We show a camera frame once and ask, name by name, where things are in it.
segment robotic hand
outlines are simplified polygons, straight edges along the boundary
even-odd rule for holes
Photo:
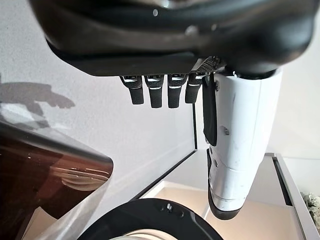
[[[280,66],[308,47],[319,0],[29,0],[51,50],[93,76],[121,76],[133,104],[194,103],[202,85],[208,198],[243,206],[266,150]]]

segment black rubber base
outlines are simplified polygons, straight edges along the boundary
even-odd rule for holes
[[[210,168],[211,168],[211,158],[209,154],[209,149],[206,150],[206,156],[207,156],[207,161],[208,161],[208,201],[209,201],[209,206],[211,209],[211,212],[215,217],[217,217],[220,220],[230,220],[233,219],[240,211],[241,208],[233,211],[222,211],[219,208],[216,207],[214,204],[214,201],[211,196],[211,190],[210,190],[210,182],[209,182],[209,174],[210,174]]]

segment white wall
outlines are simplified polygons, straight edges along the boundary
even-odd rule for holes
[[[44,135],[61,133],[112,158],[108,186],[76,212],[85,215],[77,223],[81,231],[194,149],[192,106],[184,104],[184,94],[180,108],[168,109],[164,85],[163,108],[151,109],[144,89],[145,104],[133,106],[118,77],[89,76],[58,59],[26,0],[1,1],[0,74],[2,120]]]
[[[284,157],[320,159],[320,14],[307,51],[287,64],[269,141]]]
[[[300,192],[320,196],[319,160],[285,157],[284,161]]]

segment metal screw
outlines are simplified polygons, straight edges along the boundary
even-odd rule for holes
[[[152,15],[154,16],[154,17],[156,17],[156,16],[158,16],[158,10],[157,9],[153,9],[153,12],[152,12]]]
[[[171,204],[170,204],[170,203],[168,203],[168,204],[166,205],[166,209],[168,209],[168,210],[169,210],[169,213],[171,213],[171,212],[172,212],[172,206],[171,206]]]
[[[217,80],[217,81],[215,81],[215,91],[218,92],[219,89],[220,89],[220,83],[219,83],[219,81]]]
[[[223,127],[223,132],[224,132],[224,135],[228,136],[230,135],[230,131],[228,128],[226,128],[225,126],[222,126]]]
[[[211,25],[211,31],[216,30],[216,29],[217,29],[217,26],[218,26],[217,24],[212,24],[212,25]]]
[[[214,165],[215,165],[216,168],[219,167],[217,160],[214,159],[213,163],[214,163]]]
[[[195,36],[195,35],[198,35],[198,33],[199,33],[199,29],[197,26],[194,26],[194,25],[188,26],[184,31],[184,34],[187,36]]]

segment white robotic wrist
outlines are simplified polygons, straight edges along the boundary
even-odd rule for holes
[[[264,157],[282,71],[265,79],[215,75],[216,146],[210,145],[209,191],[216,209],[240,209]]]

